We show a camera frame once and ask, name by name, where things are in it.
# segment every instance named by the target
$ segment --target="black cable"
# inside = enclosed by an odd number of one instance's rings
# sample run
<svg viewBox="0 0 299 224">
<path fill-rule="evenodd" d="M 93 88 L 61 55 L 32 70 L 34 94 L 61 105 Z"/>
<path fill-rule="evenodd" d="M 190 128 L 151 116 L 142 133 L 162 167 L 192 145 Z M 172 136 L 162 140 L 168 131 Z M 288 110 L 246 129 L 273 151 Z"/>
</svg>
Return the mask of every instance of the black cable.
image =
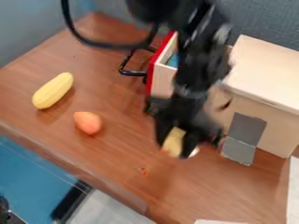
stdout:
<svg viewBox="0 0 299 224">
<path fill-rule="evenodd" d="M 148 47 L 150 43 L 152 42 L 153 38 L 156 36 L 156 33 L 159 29 L 159 24 L 153 24 L 149 36 L 145 38 L 141 42 L 137 43 L 131 43 L 131 44 L 115 44 L 115 43 L 109 43 L 109 42 L 96 42 L 91 39 L 88 39 L 81 35 L 76 28 L 74 27 L 73 20 L 71 17 L 70 12 L 70 6 L 69 6 L 69 0 L 61 0 L 61 9 L 63 17 L 66 21 L 66 26 L 70 29 L 71 33 L 75 36 L 76 39 L 78 39 L 81 43 L 88 45 L 88 46 L 96 46 L 101 48 L 107 48 L 107 49 L 115 49 L 115 50 L 134 50 L 134 49 L 142 49 L 145 47 Z"/>
</svg>

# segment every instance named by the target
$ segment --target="yellow toy banana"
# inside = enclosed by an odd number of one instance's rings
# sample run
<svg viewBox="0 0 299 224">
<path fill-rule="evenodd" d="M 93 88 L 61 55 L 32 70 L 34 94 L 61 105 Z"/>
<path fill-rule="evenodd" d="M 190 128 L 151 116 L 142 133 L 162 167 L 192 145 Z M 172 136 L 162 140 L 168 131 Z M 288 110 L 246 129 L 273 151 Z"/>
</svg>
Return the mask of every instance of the yellow toy banana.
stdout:
<svg viewBox="0 0 299 224">
<path fill-rule="evenodd" d="M 50 108 L 67 93 L 72 85 L 73 75 L 61 73 L 35 92 L 32 103 L 38 109 Z"/>
</svg>

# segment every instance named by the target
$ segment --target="wooden box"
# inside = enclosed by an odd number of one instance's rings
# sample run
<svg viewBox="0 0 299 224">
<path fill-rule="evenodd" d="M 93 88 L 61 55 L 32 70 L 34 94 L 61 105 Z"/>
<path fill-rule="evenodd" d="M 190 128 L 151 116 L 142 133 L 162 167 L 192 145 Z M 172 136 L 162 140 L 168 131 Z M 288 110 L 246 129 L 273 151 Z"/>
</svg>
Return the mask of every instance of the wooden box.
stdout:
<svg viewBox="0 0 299 224">
<path fill-rule="evenodd" d="M 176 50 L 177 34 L 170 34 L 151 61 L 148 95 L 167 98 L 176 68 L 165 65 Z M 229 129 L 235 112 L 267 122 L 258 147 L 288 158 L 299 144 L 299 52 L 241 35 L 232 49 L 233 70 L 225 84 L 233 103 L 212 113 Z M 211 92 L 213 105 L 223 96 Z"/>
</svg>

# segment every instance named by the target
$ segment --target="wooden table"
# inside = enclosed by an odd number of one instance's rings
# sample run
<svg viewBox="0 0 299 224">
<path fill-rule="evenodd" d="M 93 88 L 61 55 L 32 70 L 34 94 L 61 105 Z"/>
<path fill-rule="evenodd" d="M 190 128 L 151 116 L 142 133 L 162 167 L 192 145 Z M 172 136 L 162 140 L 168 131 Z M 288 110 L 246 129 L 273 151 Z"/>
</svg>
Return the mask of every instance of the wooden table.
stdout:
<svg viewBox="0 0 299 224">
<path fill-rule="evenodd" d="M 101 15 L 85 17 L 78 26 L 110 41 L 145 35 Z M 149 57 L 138 55 L 132 67 Z M 0 119 L 23 134 L 6 124 L 0 133 L 159 223 L 285 223 L 289 161 L 260 150 L 251 167 L 208 147 L 186 161 L 157 153 L 152 119 L 142 112 L 142 81 L 117 73 L 123 57 L 124 52 L 83 46 L 62 31 L 16 59 L 0 70 Z M 74 75 L 74 88 L 53 107 L 35 109 L 33 93 L 65 71 Z M 94 137 L 79 133 L 76 111 L 101 115 L 104 131 Z M 149 176 L 138 168 L 149 168 Z"/>
</svg>

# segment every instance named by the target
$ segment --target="yellow object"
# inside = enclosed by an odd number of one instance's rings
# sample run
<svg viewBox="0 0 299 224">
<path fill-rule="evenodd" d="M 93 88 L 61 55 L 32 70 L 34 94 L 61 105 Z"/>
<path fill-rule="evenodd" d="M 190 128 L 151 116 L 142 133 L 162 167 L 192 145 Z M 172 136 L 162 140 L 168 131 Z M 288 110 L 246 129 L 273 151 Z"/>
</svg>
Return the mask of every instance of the yellow object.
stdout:
<svg viewBox="0 0 299 224">
<path fill-rule="evenodd" d="M 174 127 L 166 137 L 162 147 L 172 158 L 178 158 L 181 154 L 185 134 L 184 130 Z"/>
<path fill-rule="evenodd" d="M 50 108 L 67 93 L 72 85 L 73 75 L 61 73 L 35 92 L 32 103 L 38 109 Z"/>
</svg>

